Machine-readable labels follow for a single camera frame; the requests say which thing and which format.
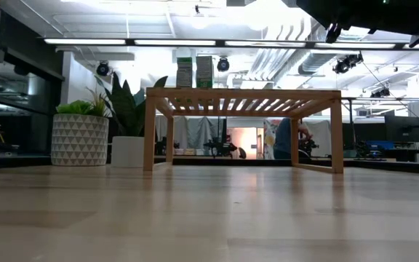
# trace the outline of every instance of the computer monitor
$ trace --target computer monitor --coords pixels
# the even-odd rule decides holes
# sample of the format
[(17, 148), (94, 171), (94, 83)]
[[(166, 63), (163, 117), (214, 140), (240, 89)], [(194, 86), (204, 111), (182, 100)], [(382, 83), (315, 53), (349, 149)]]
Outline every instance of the computer monitor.
[(393, 142), (419, 142), (419, 118), (411, 116), (384, 116), (386, 137)]

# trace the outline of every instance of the cardboard box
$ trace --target cardboard box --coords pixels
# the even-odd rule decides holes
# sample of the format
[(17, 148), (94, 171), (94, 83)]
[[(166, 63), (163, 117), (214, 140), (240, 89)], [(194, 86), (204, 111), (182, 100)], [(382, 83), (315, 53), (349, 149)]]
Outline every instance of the cardboard box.
[(177, 58), (176, 87), (192, 87), (193, 63), (192, 57)]
[(212, 56), (196, 57), (196, 87), (212, 88), (213, 65)]
[(192, 87), (193, 71), (189, 69), (178, 69), (175, 80), (176, 87)]

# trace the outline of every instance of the spotlight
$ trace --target spotlight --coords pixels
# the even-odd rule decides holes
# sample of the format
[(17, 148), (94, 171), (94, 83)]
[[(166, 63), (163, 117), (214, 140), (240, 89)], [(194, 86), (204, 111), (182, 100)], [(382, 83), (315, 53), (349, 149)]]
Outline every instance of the spotlight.
[(101, 61), (100, 65), (96, 68), (96, 73), (98, 76), (107, 76), (110, 70), (108, 61)]
[(384, 87), (383, 89), (379, 91), (371, 93), (370, 98), (384, 98), (384, 97), (388, 97), (389, 95), (391, 95), (391, 91), (389, 91), (389, 88)]
[(230, 66), (229, 61), (227, 60), (226, 57), (221, 57), (219, 59), (218, 66), (217, 66), (219, 72), (226, 72), (227, 70), (229, 70), (229, 66)]
[(334, 68), (332, 68), (332, 70), (336, 74), (344, 74), (347, 73), (348, 70), (354, 68), (357, 64), (362, 62), (363, 56), (361, 53), (358, 55), (346, 55), (345, 57), (338, 59), (338, 63), (335, 65)]

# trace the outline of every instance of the machine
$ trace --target machine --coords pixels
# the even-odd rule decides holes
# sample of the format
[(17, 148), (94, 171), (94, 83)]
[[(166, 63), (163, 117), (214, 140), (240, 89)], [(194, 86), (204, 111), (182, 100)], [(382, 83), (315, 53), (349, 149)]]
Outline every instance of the machine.
[(412, 35), (419, 44), (419, 0), (297, 0), (297, 6), (328, 28), (327, 43), (334, 43), (351, 26)]

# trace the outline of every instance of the security camera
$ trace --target security camera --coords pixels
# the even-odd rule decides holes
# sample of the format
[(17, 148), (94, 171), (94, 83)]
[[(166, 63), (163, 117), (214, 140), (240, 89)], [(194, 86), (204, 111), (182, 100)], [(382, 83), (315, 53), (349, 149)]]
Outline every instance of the security camera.
[(96, 68), (96, 73), (98, 74), (98, 76), (108, 76), (111, 68), (109, 67), (109, 62), (108, 61), (101, 61), (100, 65)]
[(229, 66), (230, 66), (229, 61), (227, 60), (226, 57), (221, 57), (219, 59), (218, 66), (217, 66), (219, 72), (226, 72), (227, 70), (229, 70)]

